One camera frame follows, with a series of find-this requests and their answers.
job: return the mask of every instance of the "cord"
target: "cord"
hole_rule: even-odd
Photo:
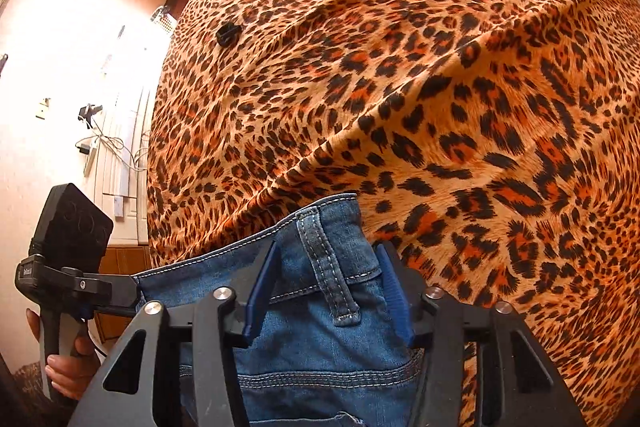
[[[97,346],[97,343],[95,342],[95,339],[93,338],[93,336],[91,334],[91,331],[89,331],[89,328],[88,328],[89,321],[86,320],[86,319],[82,319],[82,322],[84,322],[87,325],[86,333],[89,335],[89,340],[92,342],[92,344],[94,344],[94,349],[106,359],[107,358],[107,354]]]
[[[117,158],[119,158],[129,169],[132,169],[132,171],[134,172],[146,171],[146,168],[138,167],[138,162],[140,161],[140,158],[142,158],[142,156],[146,154],[149,147],[141,147],[137,149],[135,153],[133,153],[131,152],[131,149],[129,149],[126,145],[124,145],[122,138],[107,136],[106,134],[103,133],[101,127],[98,125],[96,121],[93,122],[93,125],[97,127],[99,132],[95,132],[95,129],[91,127],[91,130],[93,131],[94,134],[92,136],[87,136],[85,138],[79,139],[76,142],[76,147],[78,147],[79,144],[85,140],[97,138],[98,142],[102,143],[105,147],[107,147],[107,149],[109,149]],[[146,130],[144,133],[142,133],[141,139],[145,139],[145,138],[148,139],[149,132],[150,132],[149,130]],[[126,150],[129,153],[131,160],[133,162],[133,165],[131,163],[124,161],[124,159],[120,154],[120,151],[122,150]]]

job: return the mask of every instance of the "blue jeans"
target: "blue jeans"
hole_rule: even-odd
[[[143,302],[195,302],[250,264],[264,241],[282,256],[262,333],[236,349],[249,419],[274,427],[404,427],[421,352],[394,333],[380,266],[362,234],[354,194],[330,196],[238,243],[136,276]],[[194,416],[191,354],[182,402]]]

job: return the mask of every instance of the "jeans pocket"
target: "jeans pocket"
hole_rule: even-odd
[[[251,422],[252,427],[367,427],[362,420],[341,412],[325,420],[264,420]]]

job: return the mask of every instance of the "finger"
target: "finger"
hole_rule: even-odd
[[[91,381],[91,377],[69,378],[66,375],[58,373],[50,365],[47,365],[47,367],[45,367],[45,372],[51,379],[52,383],[58,384],[60,387],[66,389],[70,393],[84,393],[84,390],[87,388],[89,382]]]
[[[40,339],[40,317],[38,314],[27,308],[27,324],[36,340]]]
[[[50,367],[59,375],[68,378],[91,378],[95,375],[99,362],[89,357],[60,357],[59,355],[49,355],[47,367]]]
[[[83,335],[82,337],[77,337],[75,346],[76,346],[76,351],[78,352],[79,355],[84,355],[85,357],[87,357],[89,355],[95,354],[94,343],[91,341],[91,339],[87,335]]]
[[[82,398],[82,393],[69,391],[68,389],[65,389],[64,387],[60,387],[55,382],[51,382],[51,386],[56,391],[58,391],[60,394],[63,394],[64,396],[66,396],[68,398],[71,398],[72,400],[80,400]]]

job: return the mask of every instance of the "white wall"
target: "white wall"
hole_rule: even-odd
[[[28,251],[53,185],[85,191],[85,156],[74,144],[90,133],[78,110],[100,102],[100,68],[122,25],[148,22],[165,0],[11,0],[0,18],[0,351],[9,369],[37,360],[14,287],[15,266]],[[38,101],[50,98],[46,120]]]

